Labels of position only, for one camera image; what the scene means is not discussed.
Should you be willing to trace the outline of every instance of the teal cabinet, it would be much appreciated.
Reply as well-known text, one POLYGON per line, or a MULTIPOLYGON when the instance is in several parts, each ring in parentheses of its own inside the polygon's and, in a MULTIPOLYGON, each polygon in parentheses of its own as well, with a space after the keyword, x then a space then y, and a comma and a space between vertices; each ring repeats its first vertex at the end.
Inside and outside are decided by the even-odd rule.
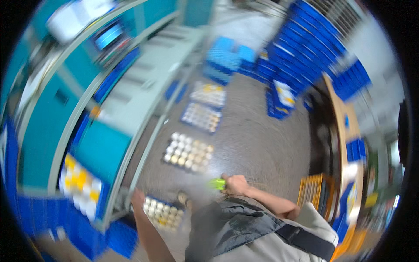
POLYGON ((64 61, 64 65, 83 89, 87 89, 93 79, 100 73, 99 67, 93 63, 92 54, 88 55, 88 49, 84 48, 84 45, 88 44, 87 41, 89 40, 79 45, 64 61))
POLYGON ((213 0, 187 0, 184 24, 194 27, 208 24, 213 2, 213 0))
POLYGON ((91 121, 78 144, 74 157, 93 175, 113 185, 131 138, 99 121, 91 121))
POLYGON ((176 0, 148 0, 144 2, 145 27, 176 11, 176 0))
POLYGON ((19 41, 16 43, 16 47, 9 59, 10 60, 8 61, 6 72, 3 75, 2 79, 3 82, 1 86, 0 110, 3 110, 5 106, 8 94, 10 92, 10 89, 12 88, 12 84, 15 80, 16 74, 29 59, 28 43, 25 39, 23 39, 23 37, 21 37, 19 41))
POLYGON ((23 138, 18 183, 25 189, 47 190, 59 139, 78 99, 55 74, 32 112, 23 138))
POLYGON ((137 27, 135 24, 135 14, 134 8, 131 8, 125 11, 122 15, 119 16, 121 18, 122 24, 124 25, 125 31, 130 37, 137 36, 137 27))

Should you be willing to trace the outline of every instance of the white wall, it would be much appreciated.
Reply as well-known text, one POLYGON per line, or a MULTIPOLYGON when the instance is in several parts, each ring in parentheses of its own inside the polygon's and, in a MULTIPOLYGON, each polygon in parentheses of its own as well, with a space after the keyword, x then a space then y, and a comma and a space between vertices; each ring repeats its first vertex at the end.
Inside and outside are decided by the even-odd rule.
POLYGON ((391 41, 379 22, 370 14, 357 28, 349 43, 349 54, 364 65, 372 85, 352 102, 362 135, 383 134, 397 129, 399 103, 404 99, 401 75, 391 41))
POLYGON ((281 25, 283 18, 264 15, 256 11, 238 9, 229 0, 215 0, 211 20, 212 42, 218 36, 225 36, 259 52, 271 40, 281 25))

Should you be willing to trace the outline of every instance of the wooden shelf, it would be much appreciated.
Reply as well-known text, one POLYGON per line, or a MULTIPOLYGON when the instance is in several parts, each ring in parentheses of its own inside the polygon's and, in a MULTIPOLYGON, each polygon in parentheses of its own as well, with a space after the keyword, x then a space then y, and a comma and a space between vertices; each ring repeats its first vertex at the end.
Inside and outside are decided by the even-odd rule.
MULTIPOLYGON (((351 103, 344 103, 335 93, 332 86, 331 80, 328 75, 323 74, 326 87, 330 94, 330 100, 332 103, 333 111, 336 117, 338 140, 339 140, 339 153, 340 153, 340 189, 339 197, 342 196, 343 192, 351 182, 356 184, 356 200, 351 209, 351 212, 347 216, 349 226, 356 224, 358 215, 361 207, 362 188, 364 182, 364 165, 362 161, 348 163, 348 156, 346 151, 346 143, 360 138, 360 129, 358 125, 357 116, 355 114, 354 107, 351 103), (345 118, 348 117, 349 128, 345 126, 345 118)), ((339 215, 339 208, 335 210, 336 215, 339 215)))

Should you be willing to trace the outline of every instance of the concrete floor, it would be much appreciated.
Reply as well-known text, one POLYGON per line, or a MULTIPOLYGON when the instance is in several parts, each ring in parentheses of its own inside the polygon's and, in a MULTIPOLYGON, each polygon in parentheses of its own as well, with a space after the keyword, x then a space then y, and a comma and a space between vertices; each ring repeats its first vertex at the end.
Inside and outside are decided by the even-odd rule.
MULTIPOLYGON (((243 174, 252 185, 272 194, 296 202, 300 180, 310 170, 309 116, 301 101, 292 116, 279 121, 266 115, 265 85, 239 74, 228 87, 223 119, 214 135, 205 134, 178 120, 188 102, 187 94, 174 105, 168 122, 162 127, 147 158, 137 187, 146 194, 168 202, 175 202, 179 190, 185 190, 197 201, 216 200, 222 196, 217 190, 208 189, 206 182, 225 172, 229 175, 243 174), (196 175, 162 162, 163 153, 173 132, 185 133, 203 142, 214 145, 214 157, 205 174, 196 175)), ((134 152, 123 185, 129 185, 135 172, 147 136, 157 118, 152 118, 134 152)), ((189 214, 177 233, 161 232, 177 261, 184 260, 188 244, 189 214)), ((50 252, 57 261, 88 261, 66 240, 52 242, 49 237, 40 238, 38 244, 50 252)), ((110 250, 99 261, 126 261, 110 250)), ((132 261, 148 261, 142 247, 138 247, 132 261)))

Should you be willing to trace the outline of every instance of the ventilation grille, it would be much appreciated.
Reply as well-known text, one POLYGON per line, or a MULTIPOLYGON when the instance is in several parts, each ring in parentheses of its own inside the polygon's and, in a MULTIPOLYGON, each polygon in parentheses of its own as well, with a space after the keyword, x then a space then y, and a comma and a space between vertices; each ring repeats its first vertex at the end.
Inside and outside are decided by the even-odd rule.
POLYGON ((308 0, 341 32, 341 40, 346 41, 362 20, 362 11, 351 0, 308 0))

